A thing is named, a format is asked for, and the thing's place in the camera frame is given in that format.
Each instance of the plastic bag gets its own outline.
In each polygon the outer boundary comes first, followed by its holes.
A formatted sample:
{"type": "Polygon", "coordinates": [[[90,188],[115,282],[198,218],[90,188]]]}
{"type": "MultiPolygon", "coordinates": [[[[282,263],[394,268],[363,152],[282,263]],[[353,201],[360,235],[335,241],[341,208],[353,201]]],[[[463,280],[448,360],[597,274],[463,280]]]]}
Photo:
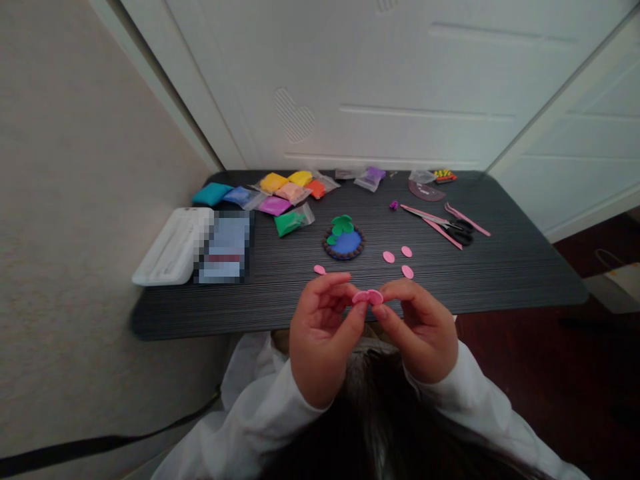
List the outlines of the plastic bag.
{"type": "Polygon", "coordinates": [[[258,206],[257,210],[269,213],[274,217],[283,214],[291,206],[291,202],[280,197],[267,197],[264,202],[258,206]]]}
{"type": "Polygon", "coordinates": [[[276,217],[274,220],[275,227],[278,230],[278,236],[284,237],[286,234],[298,228],[312,224],[315,221],[315,216],[309,204],[305,203],[284,215],[276,217]]]}
{"type": "Polygon", "coordinates": [[[429,183],[436,180],[437,176],[429,170],[411,170],[409,174],[409,180],[413,180],[416,183],[429,183]]]}
{"type": "Polygon", "coordinates": [[[233,190],[233,187],[228,185],[223,185],[222,183],[210,183],[196,193],[191,201],[214,207],[220,203],[222,198],[231,190],[233,190]]]}
{"type": "Polygon", "coordinates": [[[292,205],[297,205],[311,194],[311,190],[288,181],[275,194],[280,198],[289,200],[292,205]]]}
{"type": "Polygon", "coordinates": [[[268,195],[263,192],[236,187],[228,192],[222,200],[240,205],[242,210],[250,211],[260,205],[267,197],[268,195]]]}
{"type": "Polygon", "coordinates": [[[311,196],[316,200],[320,200],[330,191],[336,190],[340,186],[334,179],[322,175],[318,170],[313,171],[313,178],[315,180],[308,184],[307,188],[311,190],[311,196]]]}
{"type": "Polygon", "coordinates": [[[353,182],[359,187],[366,188],[369,191],[375,192],[378,190],[380,181],[387,175],[385,170],[369,167],[363,176],[356,178],[353,182]]]}
{"type": "Polygon", "coordinates": [[[365,167],[354,167],[351,169],[336,169],[335,170],[335,179],[336,180],[352,180],[358,177],[362,177],[365,174],[367,169],[365,167]]]}
{"type": "Polygon", "coordinates": [[[300,185],[301,187],[306,187],[311,180],[313,180],[313,174],[306,170],[297,171],[289,176],[290,182],[300,185]]]}
{"type": "Polygon", "coordinates": [[[273,195],[276,190],[278,190],[288,181],[289,180],[284,178],[282,175],[271,172],[270,174],[264,176],[264,178],[262,178],[262,180],[260,180],[256,185],[251,186],[256,190],[263,191],[267,195],[273,195]]]}

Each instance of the brown clay rim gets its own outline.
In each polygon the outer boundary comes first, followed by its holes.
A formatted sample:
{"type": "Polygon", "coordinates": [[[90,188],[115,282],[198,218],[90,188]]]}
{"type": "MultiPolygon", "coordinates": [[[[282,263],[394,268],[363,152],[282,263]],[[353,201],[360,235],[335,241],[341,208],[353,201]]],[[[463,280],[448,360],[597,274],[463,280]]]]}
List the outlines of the brown clay rim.
{"type": "Polygon", "coordinates": [[[360,234],[361,240],[358,248],[356,248],[356,250],[354,251],[350,251],[349,253],[338,253],[331,247],[330,244],[327,243],[327,239],[332,234],[332,228],[333,227],[330,227],[325,233],[325,236],[322,238],[322,247],[325,249],[325,252],[338,260],[351,260],[362,253],[362,250],[364,250],[365,245],[367,244],[367,238],[365,237],[364,233],[360,231],[360,228],[356,227],[355,225],[353,226],[353,229],[360,234]]]}

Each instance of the hair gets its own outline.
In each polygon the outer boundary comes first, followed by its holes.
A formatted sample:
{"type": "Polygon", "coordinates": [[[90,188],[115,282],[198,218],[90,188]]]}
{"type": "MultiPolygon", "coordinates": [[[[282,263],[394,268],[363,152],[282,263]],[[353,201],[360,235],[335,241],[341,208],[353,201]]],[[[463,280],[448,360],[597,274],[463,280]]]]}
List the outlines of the hair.
{"type": "Polygon", "coordinates": [[[487,447],[458,439],[451,422],[420,401],[405,378],[399,353],[368,350],[355,365],[350,362],[345,386],[331,407],[276,452],[260,478],[422,477],[549,478],[487,447]]]}

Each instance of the finger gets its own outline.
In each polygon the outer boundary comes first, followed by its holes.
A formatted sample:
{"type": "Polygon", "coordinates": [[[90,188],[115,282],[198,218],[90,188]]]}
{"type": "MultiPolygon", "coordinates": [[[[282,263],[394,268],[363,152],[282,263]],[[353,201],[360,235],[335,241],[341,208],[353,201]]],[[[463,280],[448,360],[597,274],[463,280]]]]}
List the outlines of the finger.
{"type": "Polygon", "coordinates": [[[346,358],[360,340],[365,329],[368,306],[366,302],[356,303],[335,332],[331,345],[340,357],[346,358]]]}
{"type": "Polygon", "coordinates": [[[349,272],[328,273],[320,275],[308,282],[302,294],[298,306],[303,306],[306,310],[314,310],[318,307],[319,296],[328,292],[332,287],[346,283],[351,280],[349,272]]]}
{"type": "Polygon", "coordinates": [[[416,312],[421,314],[423,320],[434,319],[439,321],[451,316],[442,303],[438,302],[416,282],[408,279],[391,281],[380,288],[380,293],[382,293],[385,302],[394,299],[403,303],[409,302],[416,312]]]}
{"type": "Polygon", "coordinates": [[[374,305],[371,310],[378,322],[380,322],[380,326],[398,346],[400,352],[418,352],[423,348],[424,342],[415,336],[414,332],[388,305],[384,303],[382,305],[374,305]]]}
{"type": "Polygon", "coordinates": [[[342,312],[347,306],[353,305],[351,299],[358,293],[358,288],[350,283],[341,283],[340,285],[334,285],[330,290],[320,295],[320,308],[331,307],[339,313],[342,312]]]}

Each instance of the dark floor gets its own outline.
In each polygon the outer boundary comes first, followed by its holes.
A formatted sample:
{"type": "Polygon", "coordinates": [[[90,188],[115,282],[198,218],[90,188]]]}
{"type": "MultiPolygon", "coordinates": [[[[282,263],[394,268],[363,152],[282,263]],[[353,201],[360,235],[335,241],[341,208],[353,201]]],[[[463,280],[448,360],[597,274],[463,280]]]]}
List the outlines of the dark floor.
{"type": "MultiPolygon", "coordinates": [[[[554,246],[584,278],[608,270],[596,248],[640,261],[640,229],[620,215],[554,246]]],[[[457,325],[486,376],[564,460],[592,480],[640,478],[640,314],[612,315],[591,297],[577,307],[461,315],[457,325]],[[561,325],[564,317],[588,328],[561,325]],[[614,419],[620,405],[637,409],[635,425],[614,419]]]]}

